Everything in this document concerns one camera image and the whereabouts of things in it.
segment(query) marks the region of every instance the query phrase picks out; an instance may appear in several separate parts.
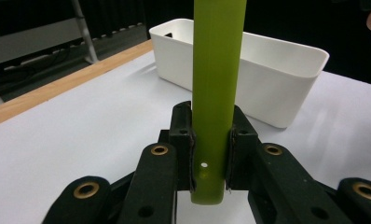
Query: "green cylinder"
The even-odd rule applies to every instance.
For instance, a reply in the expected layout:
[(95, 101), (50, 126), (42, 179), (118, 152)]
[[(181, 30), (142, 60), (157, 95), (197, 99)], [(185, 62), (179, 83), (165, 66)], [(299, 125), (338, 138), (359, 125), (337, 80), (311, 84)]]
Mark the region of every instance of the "green cylinder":
[(194, 1), (192, 125), (197, 204), (222, 202), (246, 0)]

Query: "white table surface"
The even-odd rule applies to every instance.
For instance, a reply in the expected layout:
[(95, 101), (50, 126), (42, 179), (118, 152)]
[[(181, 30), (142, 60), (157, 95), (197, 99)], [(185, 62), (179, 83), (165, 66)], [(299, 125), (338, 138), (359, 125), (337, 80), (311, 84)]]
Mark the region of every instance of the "white table surface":
[[(158, 77), (153, 52), (0, 124), (0, 223), (40, 223), (72, 181), (113, 183), (168, 129), (191, 92)], [(317, 180), (371, 180), (371, 85), (322, 72), (287, 129), (249, 118), (262, 142), (290, 149)], [(254, 223), (247, 192), (199, 206), (179, 194), (178, 223)]]

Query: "white container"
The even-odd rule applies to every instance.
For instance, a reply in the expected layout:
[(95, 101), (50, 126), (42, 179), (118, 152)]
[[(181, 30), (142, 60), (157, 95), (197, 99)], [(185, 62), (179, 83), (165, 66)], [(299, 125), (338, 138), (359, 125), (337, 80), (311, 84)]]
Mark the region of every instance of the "white container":
[[(178, 19), (149, 30), (158, 75), (191, 91), (193, 27)], [(288, 127), (328, 57), (321, 49), (243, 33), (236, 105), (255, 119)]]

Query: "wooden table edge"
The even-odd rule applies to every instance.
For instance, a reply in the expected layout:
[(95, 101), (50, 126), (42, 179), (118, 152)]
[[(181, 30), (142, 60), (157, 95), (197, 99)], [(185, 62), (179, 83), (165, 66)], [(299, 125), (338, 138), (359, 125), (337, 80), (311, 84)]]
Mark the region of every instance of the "wooden table edge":
[(130, 62), (142, 56), (143, 54), (146, 54), (152, 49), (153, 45), (151, 40), (147, 40), (142, 44), (121, 51), (118, 54), (104, 59), (98, 63), (78, 70), (67, 77), (53, 81), (43, 87), (5, 102), (4, 104), (0, 105), (0, 123), (13, 118), (28, 109), (40, 105), (65, 91), (69, 91), (72, 88), (81, 85), (82, 83), (113, 70), (124, 63)]

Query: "dark background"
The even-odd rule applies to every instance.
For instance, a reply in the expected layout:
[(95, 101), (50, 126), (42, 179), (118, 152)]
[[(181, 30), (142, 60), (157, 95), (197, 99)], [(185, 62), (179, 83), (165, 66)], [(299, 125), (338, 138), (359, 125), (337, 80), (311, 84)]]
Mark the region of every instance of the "dark background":
[[(146, 26), (193, 18), (192, 0), (144, 0)], [(326, 50), (325, 71), (371, 83), (369, 12), (357, 0), (248, 0), (244, 31)]]
[[(193, 19), (193, 0), (80, 0), (92, 37), (143, 22), (147, 28)], [(330, 54), (325, 71), (371, 83), (371, 32), (357, 0), (249, 0), (244, 31)], [(70, 0), (0, 0), (0, 35), (74, 16)]]

